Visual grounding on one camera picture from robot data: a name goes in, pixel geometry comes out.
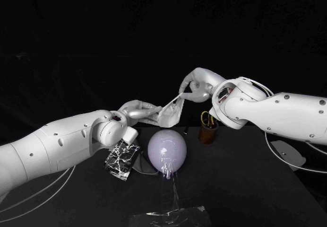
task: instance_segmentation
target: black background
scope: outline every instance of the black background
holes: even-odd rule
[[[274,93],[327,97],[324,1],[4,2],[2,144],[61,118],[117,110],[134,99],[164,106],[196,67],[226,79],[245,76]],[[210,101],[186,101],[177,126],[199,126],[210,107]],[[323,155],[284,141],[326,167]]]

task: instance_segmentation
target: black table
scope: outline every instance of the black table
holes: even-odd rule
[[[185,127],[173,127],[183,135]],[[147,144],[159,127],[138,128]],[[327,214],[265,143],[254,126],[221,127],[215,143],[198,140],[199,127],[185,136],[186,162],[177,172],[179,207],[205,206],[213,226],[326,226]],[[101,150],[75,169],[71,180],[51,201],[28,215],[0,226],[127,226],[128,215],[160,210],[161,179],[133,170],[124,182],[102,169],[108,151]],[[43,176],[16,188],[3,206],[38,192],[61,175]],[[36,207],[56,192],[66,177],[38,198],[0,218]]]

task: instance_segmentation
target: brown cup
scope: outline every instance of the brown cup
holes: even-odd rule
[[[199,132],[199,140],[205,144],[213,143],[216,139],[216,130],[218,130],[218,122],[215,121],[213,128],[210,129],[203,123]]]

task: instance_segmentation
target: balloon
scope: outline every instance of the balloon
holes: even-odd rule
[[[186,141],[170,129],[160,130],[149,142],[149,158],[156,169],[170,179],[186,160]]]

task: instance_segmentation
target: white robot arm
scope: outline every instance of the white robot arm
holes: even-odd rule
[[[212,97],[209,113],[228,127],[241,129],[251,121],[267,133],[327,145],[327,98],[293,93],[267,97],[264,91],[252,85],[252,80],[244,77],[225,80],[202,68],[196,68],[186,76],[180,93],[189,83],[193,93],[185,93],[183,97],[195,102],[203,102]],[[192,86],[199,84],[209,85],[195,89]]]
[[[133,143],[137,122],[157,123],[161,107],[134,100],[118,111],[98,110],[48,123],[26,137],[0,146],[0,197],[32,179],[81,163],[123,139]]]

